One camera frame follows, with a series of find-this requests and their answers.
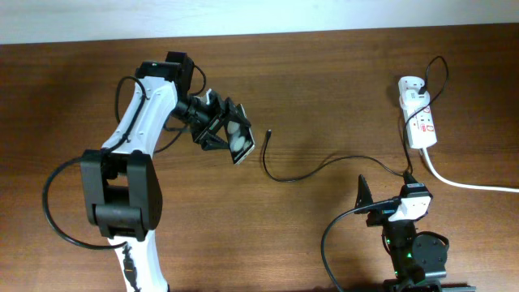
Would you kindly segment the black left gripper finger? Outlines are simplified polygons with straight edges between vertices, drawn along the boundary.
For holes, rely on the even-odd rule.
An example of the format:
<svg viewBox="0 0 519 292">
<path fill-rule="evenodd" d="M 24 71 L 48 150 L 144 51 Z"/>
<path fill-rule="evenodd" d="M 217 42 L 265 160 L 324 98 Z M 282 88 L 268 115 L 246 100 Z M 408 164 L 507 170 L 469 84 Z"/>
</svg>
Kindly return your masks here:
<svg viewBox="0 0 519 292">
<path fill-rule="evenodd" d="M 217 135 L 222 126 L 223 122 L 193 126 L 193 141 L 204 151 L 229 149 L 229 144 Z"/>
<path fill-rule="evenodd" d="M 213 118 L 210 122 L 211 127 L 220 126 L 222 123 L 229 121 L 250 127 L 250 121 L 245 117 L 245 114 L 238 109 L 238 107 L 228 97 L 224 101 L 221 95 L 216 91 L 210 92 L 211 108 L 213 110 Z"/>
</svg>

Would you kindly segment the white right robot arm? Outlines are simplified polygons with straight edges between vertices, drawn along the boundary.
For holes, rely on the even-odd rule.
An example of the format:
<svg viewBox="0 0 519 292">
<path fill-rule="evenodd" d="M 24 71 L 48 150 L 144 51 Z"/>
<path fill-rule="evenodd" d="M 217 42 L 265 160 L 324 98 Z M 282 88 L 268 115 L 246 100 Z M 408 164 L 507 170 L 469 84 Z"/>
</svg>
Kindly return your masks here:
<svg viewBox="0 0 519 292">
<path fill-rule="evenodd" d="M 367 215 L 367 226 L 383 228 L 384 248 L 390 255 L 395 273 L 383 282 L 382 291 L 441 291 L 445 278 L 449 241 L 443 235 L 418 232 L 415 223 L 428 214 L 433 199 L 425 184 L 410 173 L 398 196 L 374 202 L 366 179 L 358 177 L 357 214 Z"/>
</svg>

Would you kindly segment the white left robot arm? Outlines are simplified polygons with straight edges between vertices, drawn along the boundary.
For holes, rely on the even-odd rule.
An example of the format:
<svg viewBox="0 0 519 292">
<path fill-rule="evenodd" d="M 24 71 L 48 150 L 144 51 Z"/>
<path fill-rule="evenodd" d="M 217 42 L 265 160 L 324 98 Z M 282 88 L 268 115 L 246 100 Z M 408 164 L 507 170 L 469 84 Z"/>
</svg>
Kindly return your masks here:
<svg viewBox="0 0 519 292">
<path fill-rule="evenodd" d="M 254 149 L 251 122 L 242 105 L 213 90 L 189 94 L 193 62 L 143 62 L 116 131 L 80 164 L 88 220 L 114 248 L 129 291 L 167 291 L 156 246 L 162 194 L 152 163 L 169 118 L 182 121 L 205 151 L 228 150 L 235 165 Z"/>
</svg>

